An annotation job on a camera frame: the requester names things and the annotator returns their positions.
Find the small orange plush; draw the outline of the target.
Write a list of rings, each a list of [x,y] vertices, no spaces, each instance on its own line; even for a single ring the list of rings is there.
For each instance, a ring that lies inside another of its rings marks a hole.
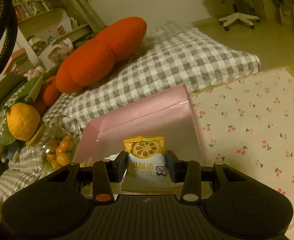
[[[43,116],[47,112],[47,110],[57,101],[59,96],[60,91],[56,86],[56,76],[51,76],[46,80],[35,100],[35,109],[40,116]]]

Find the wooden bookshelf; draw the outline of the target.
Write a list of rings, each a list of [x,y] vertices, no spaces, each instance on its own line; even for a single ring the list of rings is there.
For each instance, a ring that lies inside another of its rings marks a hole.
[[[76,0],[12,0],[19,29],[39,59],[69,38],[73,43],[93,33]]]

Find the red carrot plush pillow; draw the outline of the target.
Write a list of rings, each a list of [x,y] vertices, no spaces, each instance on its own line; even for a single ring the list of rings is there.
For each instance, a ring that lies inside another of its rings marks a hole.
[[[147,23],[140,17],[127,17],[104,28],[64,59],[56,74],[57,89],[72,94],[102,80],[134,53],[146,30]]]

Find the pink cardboard box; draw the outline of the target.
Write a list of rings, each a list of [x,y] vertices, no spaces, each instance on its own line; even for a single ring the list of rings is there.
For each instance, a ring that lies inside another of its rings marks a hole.
[[[73,160],[93,164],[124,150],[123,140],[165,137],[165,147],[185,161],[206,163],[198,119],[188,90],[178,85],[92,119]]]

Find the cherry print tablecloth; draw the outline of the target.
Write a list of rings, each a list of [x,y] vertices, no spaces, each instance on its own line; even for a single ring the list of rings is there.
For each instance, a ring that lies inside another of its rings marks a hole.
[[[294,210],[294,77],[261,72],[191,97],[207,163],[236,168],[286,196]],[[294,239],[294,215],[286,233]]]

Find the glass jar with kumquats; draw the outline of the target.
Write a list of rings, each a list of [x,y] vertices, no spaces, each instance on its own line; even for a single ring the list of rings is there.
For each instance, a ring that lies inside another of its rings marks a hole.
[[[41,167],[41,178],[72,162],[81,132],[79,122],[66,115],[40,124],[26,146]]]

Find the grey checkered cushion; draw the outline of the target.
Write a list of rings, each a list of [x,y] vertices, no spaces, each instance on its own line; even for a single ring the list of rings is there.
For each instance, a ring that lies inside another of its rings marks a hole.
[[[198,28],[183,29],[172,22],[163,30],[170,35],[99,83],[62,94],[44,114],[45,124],[57,121],[66,127],[76,121],[84,129],[94,118],[180,84],[194,93],[259,71],[256,55],[231,49]]]

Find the yellow white biscuit packet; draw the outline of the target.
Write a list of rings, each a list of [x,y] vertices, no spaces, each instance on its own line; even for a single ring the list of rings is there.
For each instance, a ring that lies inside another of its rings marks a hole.
[[[140,194],[170,194],[172,185],[165,160],[165,137],[138,136],[123,141],[127,152],[122,190]]]

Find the green patterned pillow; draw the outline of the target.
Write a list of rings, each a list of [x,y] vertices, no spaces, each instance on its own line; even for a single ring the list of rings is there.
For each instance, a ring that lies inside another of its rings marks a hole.
[[[38,130],[41,117],[35,108],[44,75],[38,75],[22,85],[4,104],[0,112],[0,158],[5,147],[15,141],[28,141]]]

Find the large yellow citrus fruit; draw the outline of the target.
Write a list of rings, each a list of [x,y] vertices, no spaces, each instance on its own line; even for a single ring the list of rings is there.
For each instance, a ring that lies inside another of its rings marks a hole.
[[[38,111],[26,103],[14,104],[6,113],[7,126],[11,135],[21,141],[30,140],[41,122]]]

